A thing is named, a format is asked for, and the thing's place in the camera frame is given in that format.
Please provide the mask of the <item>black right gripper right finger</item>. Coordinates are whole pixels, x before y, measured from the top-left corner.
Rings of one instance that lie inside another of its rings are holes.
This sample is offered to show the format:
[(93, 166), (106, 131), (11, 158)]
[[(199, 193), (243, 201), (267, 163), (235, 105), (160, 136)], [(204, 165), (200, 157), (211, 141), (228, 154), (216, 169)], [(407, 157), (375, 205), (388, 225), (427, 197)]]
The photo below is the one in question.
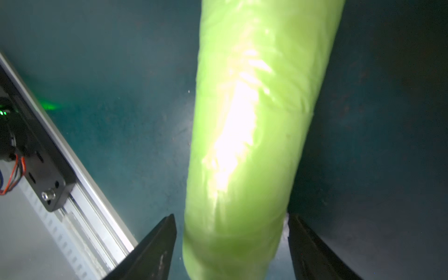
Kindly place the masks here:
[(361, 280), (298, 215), (291, 215), (289, 249), (297, 280)]

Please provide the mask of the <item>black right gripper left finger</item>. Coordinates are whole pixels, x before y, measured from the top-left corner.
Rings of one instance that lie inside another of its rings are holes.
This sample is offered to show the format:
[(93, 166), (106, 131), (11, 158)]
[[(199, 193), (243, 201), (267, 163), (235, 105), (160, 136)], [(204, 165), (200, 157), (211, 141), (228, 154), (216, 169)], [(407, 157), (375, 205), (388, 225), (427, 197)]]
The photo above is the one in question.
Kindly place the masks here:
[(164, 217), (105, 280), (167, 280), (177, 238), (173, 214)]

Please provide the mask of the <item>green trash bag roll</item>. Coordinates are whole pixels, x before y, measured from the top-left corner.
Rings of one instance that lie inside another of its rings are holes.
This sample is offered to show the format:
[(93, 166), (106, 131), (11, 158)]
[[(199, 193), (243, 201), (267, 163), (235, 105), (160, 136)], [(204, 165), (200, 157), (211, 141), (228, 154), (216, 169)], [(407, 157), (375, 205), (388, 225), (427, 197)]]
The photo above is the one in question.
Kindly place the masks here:
[(184, 211), (192, 280), (263, 280), (344, 1), (203, 1)]

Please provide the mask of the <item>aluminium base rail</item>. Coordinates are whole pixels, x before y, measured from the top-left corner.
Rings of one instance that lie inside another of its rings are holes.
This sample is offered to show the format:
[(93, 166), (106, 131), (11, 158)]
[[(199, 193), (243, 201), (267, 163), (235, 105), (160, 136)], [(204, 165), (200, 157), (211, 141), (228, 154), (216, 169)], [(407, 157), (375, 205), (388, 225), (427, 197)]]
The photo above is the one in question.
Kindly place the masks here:
[(31, 193), (32, 180), (23, 183), (21, 190), (77, 276), (82, 280), (102, 279), (135, 249), (138, 242), (5, 57), (1, 57), (1, 74), (14, 88), (19, 106), (26, 109), (27, 116), (36, 119), (50, 144), (76, 177), (64, 204), (49, 214), (45, 214), (44, 206), (37, 202), (40, 196)]

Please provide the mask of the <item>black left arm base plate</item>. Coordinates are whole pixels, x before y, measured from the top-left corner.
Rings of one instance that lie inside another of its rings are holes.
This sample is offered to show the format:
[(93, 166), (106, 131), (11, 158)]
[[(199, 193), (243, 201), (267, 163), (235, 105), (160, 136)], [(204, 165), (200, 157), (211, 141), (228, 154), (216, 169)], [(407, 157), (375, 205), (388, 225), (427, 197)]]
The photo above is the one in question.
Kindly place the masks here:
[(49, 212), (63, 207), (77, 182), (75, 172), (4, 69), (1, 160), (15, 164), (10, 176), (1, 176), (1, 194), (6, 195), (25, 179)]

